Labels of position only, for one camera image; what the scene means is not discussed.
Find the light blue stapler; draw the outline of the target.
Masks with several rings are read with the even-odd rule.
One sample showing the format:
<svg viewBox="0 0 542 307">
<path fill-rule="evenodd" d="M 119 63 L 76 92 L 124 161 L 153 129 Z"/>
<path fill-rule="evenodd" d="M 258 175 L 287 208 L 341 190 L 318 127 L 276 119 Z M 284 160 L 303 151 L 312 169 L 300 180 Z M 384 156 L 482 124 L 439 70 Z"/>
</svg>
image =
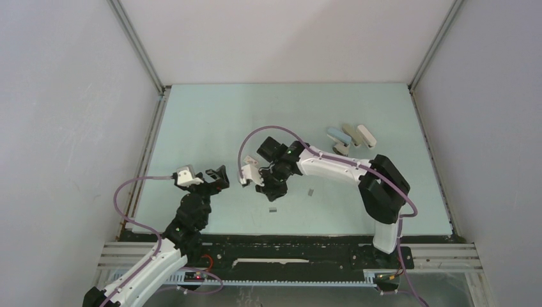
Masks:
<svg viewBox="0 0 542 307">
<path fill-rule="evenodd" d="M 342 130 L 339 130 L 335 127 L 329 127 L 327 129 L 327 136 L 334 140 L 336 143 L 342 143 L 345 146 L 348 146 L 352 142 L 352 137 L 344 133 Z"/>
</svg>

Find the beige brown mini stapler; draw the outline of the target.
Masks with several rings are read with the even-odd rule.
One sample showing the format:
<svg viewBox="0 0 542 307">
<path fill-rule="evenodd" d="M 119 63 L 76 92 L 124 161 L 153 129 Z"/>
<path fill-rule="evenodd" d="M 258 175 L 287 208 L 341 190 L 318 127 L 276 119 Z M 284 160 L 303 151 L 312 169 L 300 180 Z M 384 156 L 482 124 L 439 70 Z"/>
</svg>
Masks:
<svg viewBox="0 0 542 307">
<path fill-rule="evenodd" d="M 344 144 L 338 143 L 333 146 L 333 152 L 337 155 L 348 157 L 350 147 Z"/>
</svg>

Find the grey white stapler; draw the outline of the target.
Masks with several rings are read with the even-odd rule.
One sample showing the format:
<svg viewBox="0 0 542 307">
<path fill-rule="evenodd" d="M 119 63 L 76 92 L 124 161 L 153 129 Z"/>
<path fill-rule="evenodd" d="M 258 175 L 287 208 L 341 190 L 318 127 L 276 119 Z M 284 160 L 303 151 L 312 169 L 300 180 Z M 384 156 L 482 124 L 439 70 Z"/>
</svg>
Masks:
<svg viewBox="0 0 542 307">
<path fill-rule="evenodd" d="M 352 125 L 344 123 L 341 126 L 341 130 L 343 131 L 343 133 L 351 137 L 351 143 L 354 147 L 359 148 L 364 143 L 362 135 Z"/>
</svg>

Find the white staple box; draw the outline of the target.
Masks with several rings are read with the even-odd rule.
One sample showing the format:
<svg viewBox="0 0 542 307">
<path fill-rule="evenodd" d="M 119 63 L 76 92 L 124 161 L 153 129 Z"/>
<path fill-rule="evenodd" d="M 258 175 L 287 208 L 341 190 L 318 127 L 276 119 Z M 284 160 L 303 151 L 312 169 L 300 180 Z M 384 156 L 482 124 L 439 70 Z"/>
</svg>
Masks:
<svg viewBox="0 0 542 307">
<path fill-rule="evenodd" d="M 250 165 L 253 165 L 253 166 L 258 166 L 259 165 L 259 161 L 253 157 L 251 157 L 250 155 L 246 155 L 245 158 L 243 159 L 243 162 L 245 164 L 250 164 Z"/>
</svg>

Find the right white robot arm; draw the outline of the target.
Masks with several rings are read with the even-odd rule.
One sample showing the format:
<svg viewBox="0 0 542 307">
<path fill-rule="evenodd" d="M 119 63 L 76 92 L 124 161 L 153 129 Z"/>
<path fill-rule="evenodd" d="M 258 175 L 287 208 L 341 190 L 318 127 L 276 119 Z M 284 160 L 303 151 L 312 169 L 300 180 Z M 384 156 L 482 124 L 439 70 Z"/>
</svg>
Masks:
<svg viewBox="0 0 542 307">
<path fill-rule="evenodd" d="M 352 159 L 324 152 L 302 141 L 286 146 L 272 137 L 264 140 L 257 153 L 269 165 L 242 166 L 242 185 L 255 183 L 256 191 L 269 201 L 288 192 L 287 181 L 293 175 L 315 176 L 355 186 L 366 213 L 375 222 L 371 251 L 374 263 L 388 267 L 396 261 L 399 214 L 407 202 L 410 184 L 388 157 Z"/>
</svg>

